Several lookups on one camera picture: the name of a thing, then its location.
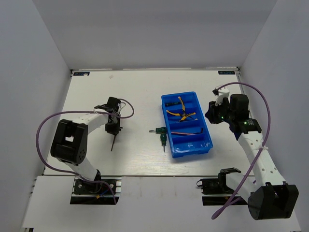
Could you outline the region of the yellow black pliers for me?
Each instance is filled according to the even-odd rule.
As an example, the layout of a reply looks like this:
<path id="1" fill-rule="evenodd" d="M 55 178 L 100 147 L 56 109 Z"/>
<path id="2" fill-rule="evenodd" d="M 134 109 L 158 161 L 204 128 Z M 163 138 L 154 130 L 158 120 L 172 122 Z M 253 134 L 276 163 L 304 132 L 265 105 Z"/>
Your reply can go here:
<path id="1" fill-rule="evenodd" d="M 181 104 L 181 111 L 178 112 L 178 113 L 175 113 L 175 112 L 171 112 L 170 110 L 166 110 L 166 113 L 168 113 L 169 115 L 172 115 L 172 116 L 177 116 L 180 118 L 180 122 L 184 122 L 185 120 L 187 120 L 188 118 L 191 118 L 194 120 L 193 116 L 196 115 L 196 112 L 191 112 L 191 113 L 187 113 L 186 112 L 186 107 L 185 107 L 185 104 L 181 98 L 181 96 L 178 96 L 178 102 L 180 102 Z"/>

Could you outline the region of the brown hex key small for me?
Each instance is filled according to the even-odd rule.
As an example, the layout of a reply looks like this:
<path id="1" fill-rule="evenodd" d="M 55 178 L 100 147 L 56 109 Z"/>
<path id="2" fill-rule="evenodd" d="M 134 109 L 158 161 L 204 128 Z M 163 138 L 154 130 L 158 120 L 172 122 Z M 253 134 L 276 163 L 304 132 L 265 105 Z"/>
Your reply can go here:
<path id="1" fill-rule="evenodd" d="M 178 134 L 178 135 L 194 135 L 194 133 L 176 132 L 176 131 L 172 131 L 171 134 Z"/>

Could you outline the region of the brown hex key large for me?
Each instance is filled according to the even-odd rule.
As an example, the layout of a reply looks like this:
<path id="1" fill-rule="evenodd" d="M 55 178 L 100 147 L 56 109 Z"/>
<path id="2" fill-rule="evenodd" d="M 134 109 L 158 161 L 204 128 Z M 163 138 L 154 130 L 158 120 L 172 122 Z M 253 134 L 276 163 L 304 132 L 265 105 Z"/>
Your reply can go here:
<path id="1" fill-rule="evenodd" d="M 200 131 L 194 132 L 194 134 L 201 134 L 203 132 L 203 128 L 200 128 Z"/>

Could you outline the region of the slim black green screwdriver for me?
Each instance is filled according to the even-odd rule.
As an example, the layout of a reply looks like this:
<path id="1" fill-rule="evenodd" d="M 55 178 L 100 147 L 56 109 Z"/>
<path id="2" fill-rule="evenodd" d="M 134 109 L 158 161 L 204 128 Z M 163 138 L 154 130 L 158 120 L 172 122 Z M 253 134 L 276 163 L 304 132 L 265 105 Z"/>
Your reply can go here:
<path id="1" fill-rule="evenodd" d="M 180 102 L 169 102 L 169 103 L 165 103 L 165 106 L 166 107 L 169 107 L 169 106 L 174 106 L 174 105 L 179 105 L 181 104 Z"/>

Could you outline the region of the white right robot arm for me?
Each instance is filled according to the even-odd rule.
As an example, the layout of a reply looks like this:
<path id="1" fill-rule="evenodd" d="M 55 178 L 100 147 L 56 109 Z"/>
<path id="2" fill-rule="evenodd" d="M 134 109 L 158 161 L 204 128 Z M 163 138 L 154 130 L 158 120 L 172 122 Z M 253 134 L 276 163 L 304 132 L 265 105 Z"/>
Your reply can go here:
<path id="1" fill-rule="evenodd" d="M 222 169 L 218 188 L 225 193 L 236 191 L 246 201 L 255 220 L 289 218 L 299 191 L 279 173 L 266 147 L 257 120 L 249 117 L 249 99 L 244 94 L 221 93 L 209 103 L 205 114 L 212 124 L 226 122 L 250 163 L 255 182 L 236 168 Z"/>

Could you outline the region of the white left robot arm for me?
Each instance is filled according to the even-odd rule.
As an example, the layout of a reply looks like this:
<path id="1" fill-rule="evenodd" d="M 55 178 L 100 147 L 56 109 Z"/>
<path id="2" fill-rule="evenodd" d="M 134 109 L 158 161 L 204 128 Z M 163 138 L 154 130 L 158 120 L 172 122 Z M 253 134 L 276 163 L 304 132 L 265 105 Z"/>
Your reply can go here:
<path id="1" fill-rule="evenodd" d="M 109 97 L 106 104 L 94 107 L 94 111 L 74 120 L 59 121 L 51 146 L 51 156 L 68 165 L 81 178 L 92 193 L 101 190 L 100 172 L 86 158 L 88 135 L 105 127 L 108 134 L 117 136 L 121 131 L 121 100 Z"/>

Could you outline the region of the right blue corner label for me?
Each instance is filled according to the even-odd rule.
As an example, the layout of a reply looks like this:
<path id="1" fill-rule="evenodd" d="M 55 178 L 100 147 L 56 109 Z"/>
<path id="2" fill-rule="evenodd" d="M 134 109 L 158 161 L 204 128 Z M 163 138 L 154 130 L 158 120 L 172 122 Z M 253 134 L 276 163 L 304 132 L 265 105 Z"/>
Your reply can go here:
<path id="1" fill-rule="evenodd" d="M 218 71 L 219 75 L 235 75 L 234 71 Z"/>

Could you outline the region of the blue corner label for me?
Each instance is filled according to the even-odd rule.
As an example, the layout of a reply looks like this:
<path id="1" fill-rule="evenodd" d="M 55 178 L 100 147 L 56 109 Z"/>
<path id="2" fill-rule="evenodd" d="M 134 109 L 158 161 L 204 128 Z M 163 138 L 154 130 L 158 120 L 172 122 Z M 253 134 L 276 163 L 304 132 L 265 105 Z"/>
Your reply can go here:
<path id="1" fill-rule="evenodd" d="M 73 76 L 89 76 L 90 72 L 74 72 Z"/>
<path id="2" fill-rule="evenodd" d="M 219 75 L 235 75 L 234 71 L 218 71 Z"/>

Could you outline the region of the stubby green flat screwdriver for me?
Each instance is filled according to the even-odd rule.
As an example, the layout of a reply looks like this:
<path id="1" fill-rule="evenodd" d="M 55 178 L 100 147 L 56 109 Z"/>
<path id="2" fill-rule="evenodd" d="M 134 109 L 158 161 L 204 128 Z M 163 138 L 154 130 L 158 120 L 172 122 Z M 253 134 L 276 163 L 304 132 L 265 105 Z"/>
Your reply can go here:
<path id="1" fill-rule="evenodd" d="M 149 130 L 149 132 L 153 132 L 156 134 L 166 134 L 167 133 L 167 128 L 166 127 L 160 127 L 160 128 L 156 128 L 155 130 Z"/>

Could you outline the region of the stubby green phillips screwdriver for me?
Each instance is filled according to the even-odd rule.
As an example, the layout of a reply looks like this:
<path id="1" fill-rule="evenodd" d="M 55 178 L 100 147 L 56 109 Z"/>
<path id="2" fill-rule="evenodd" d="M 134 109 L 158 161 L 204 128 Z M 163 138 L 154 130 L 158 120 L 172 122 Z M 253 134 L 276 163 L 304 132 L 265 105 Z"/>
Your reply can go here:
<path id="1" fill-rule="evenodd" d="M 161 145 L 163 147 L 163 151 L 165 152 L 165 147 L 166 147 L 166 144 L 167 144 L 167 134 L 166 133 L 160 134 L 160 141 L 161 141 Z"/>

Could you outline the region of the blue plastic divided bin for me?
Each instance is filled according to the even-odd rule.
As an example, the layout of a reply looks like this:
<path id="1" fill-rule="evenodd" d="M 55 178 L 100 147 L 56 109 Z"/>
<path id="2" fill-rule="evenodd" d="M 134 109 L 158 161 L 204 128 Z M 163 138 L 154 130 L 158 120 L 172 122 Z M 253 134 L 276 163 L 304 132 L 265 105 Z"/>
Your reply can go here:
<path id="1" fill-rule="evenodd" d="M 196 115 L 193 116 L 194 120 L 188 118 L 184 122 L 180 122 L 179 117 L 172 116 L 166 113 L 166 110 L 170 110 L 171 112 L 175 113 L 181 111 L 180 104 L 170 107 L 165 106 L 165 103 L 178 102 L 178 96 L 181 96 L 185 104 L 187 113 L 196 112 Z M 197 98 L 197 94 L 193 91 L 167 94 L 161 96 L 161 101 L 162 112 L 167 128 L 167 136 L 169 138 L 172 157 L 180 158 L 188 155 L 208 153 L 213 148 L 213 144 L 206 121 L 204 119 L 202 109 Z M 172 131 L 194 133 L 200 131 L 200 128 L 203 128 L 203 132 L 201 134 L 171 134 Z"/>

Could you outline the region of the left blue corner label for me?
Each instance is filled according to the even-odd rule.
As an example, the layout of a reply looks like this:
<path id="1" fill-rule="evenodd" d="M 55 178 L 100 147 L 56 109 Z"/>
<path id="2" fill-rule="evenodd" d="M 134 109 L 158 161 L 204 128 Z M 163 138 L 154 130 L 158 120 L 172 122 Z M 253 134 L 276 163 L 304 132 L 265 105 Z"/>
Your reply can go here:
<path id="1" fill-rule="evenodd" d="M 74 72 L 73 76 L 89 76 L 90 72 Z"/>

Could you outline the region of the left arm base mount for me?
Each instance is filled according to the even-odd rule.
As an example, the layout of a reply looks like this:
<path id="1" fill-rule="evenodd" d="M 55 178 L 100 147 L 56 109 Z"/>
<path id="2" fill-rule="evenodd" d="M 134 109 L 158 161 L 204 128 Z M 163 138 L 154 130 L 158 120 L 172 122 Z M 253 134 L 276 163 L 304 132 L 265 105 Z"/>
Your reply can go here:
<path id="1" fill-rule="evenodd" d="M 71 205 L 115 205 L 120 198 L 121 179 L 103 179 L 103 183 L 89 183 L 76 178 L 70 197 Z"/>

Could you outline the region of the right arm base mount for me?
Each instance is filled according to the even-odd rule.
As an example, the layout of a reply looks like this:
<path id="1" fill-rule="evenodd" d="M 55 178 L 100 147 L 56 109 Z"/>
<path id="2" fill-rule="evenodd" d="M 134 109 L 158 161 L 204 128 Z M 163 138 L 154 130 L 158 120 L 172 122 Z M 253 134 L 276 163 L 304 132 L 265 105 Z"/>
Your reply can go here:
<path id="1" fill-rule="evenodd" d="M 241 173 L 237 168 L 221 169 L 217 177 L 202 178 L 196 185 L 202 190 L 203 206 L 223 206 L 230 198 L 233 189 L 226 185 L 226 175 L 230 173 Z"/>

